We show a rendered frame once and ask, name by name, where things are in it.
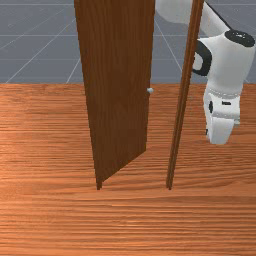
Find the brown door leaf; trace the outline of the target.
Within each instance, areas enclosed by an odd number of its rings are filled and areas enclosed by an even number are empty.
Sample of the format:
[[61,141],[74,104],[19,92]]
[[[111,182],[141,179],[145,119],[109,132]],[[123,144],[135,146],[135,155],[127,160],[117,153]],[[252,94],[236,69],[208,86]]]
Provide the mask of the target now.
[[74,0],[96,186],[146,151],[155,0]]

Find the brown door frame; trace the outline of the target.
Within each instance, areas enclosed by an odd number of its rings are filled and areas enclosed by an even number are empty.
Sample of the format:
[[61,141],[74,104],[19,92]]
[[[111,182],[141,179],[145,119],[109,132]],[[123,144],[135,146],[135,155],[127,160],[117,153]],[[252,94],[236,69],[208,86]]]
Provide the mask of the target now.
[[186,101],[189,92],[189,85],[194,63],[194,54],[197,45],[197,38],[200,28],[204,0],[193,0],[190,15],[190,23],[187,34],[186,51],[182,69],[182,77],[179,89],[179,97],[176,111],[176,119],[173,130],[172,144],[170,150],[166,187],[171,190],[173,186],[176,160],[179,150],[179,143],[182,133],[183,120],[186,110]]

